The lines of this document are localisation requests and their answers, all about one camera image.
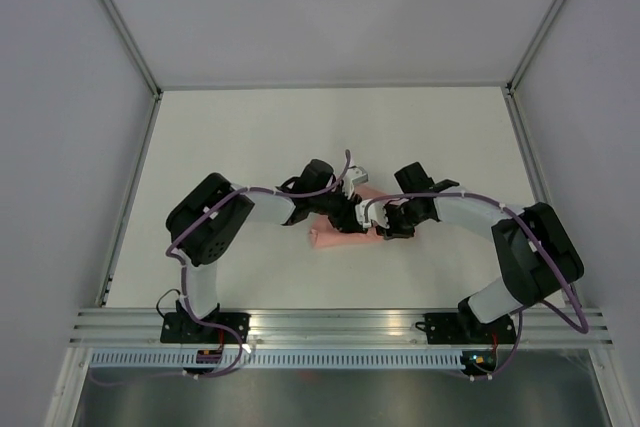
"cable connector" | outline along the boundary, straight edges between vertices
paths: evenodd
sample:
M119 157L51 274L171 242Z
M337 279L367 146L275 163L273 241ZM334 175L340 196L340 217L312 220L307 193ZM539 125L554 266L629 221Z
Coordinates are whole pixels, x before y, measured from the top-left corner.
M369 174L357 165L350 167L342 180L342 192L350 199L356 193L356 186L369 181Z
M356 220L365 229L370 229L374 223L385 229L389 228L389 220L384 211L384 204L380 202L372 203L371 200L360 202L356 205Z

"gray floor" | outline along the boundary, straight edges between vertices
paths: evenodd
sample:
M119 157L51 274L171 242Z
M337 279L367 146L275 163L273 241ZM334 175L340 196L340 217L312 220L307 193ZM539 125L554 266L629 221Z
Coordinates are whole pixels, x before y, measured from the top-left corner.
M591 367L575 355L520 352L501 376L474 384L437 371L244 370L221 379L140 380L150 372L96 370L100 380L131 382L87 382L76 425L610 425Z

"white wall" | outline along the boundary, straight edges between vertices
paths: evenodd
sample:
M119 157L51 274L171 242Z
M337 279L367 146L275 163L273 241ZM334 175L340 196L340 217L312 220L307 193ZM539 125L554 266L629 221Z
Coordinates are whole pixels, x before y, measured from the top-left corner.
M559 214L640 399L640 2L569 0L520 99Z
M552 0L115 0L175 86L505 82Z
M0 422L44 419L150 94L97 0L0 0Z

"folded cloth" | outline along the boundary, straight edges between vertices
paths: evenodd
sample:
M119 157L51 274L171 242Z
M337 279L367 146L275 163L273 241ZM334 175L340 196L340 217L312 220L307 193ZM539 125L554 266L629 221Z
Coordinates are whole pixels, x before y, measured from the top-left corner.
M378 192L366 184L356 187L356 193L363 199L373 199L385 195ZM356 245L382 242L384 239L376 233L375 228L371 228L366 234L343 234L333 228L326 215L319 215L309 231L311 246L314 249L324 249L335 247L336 245Z

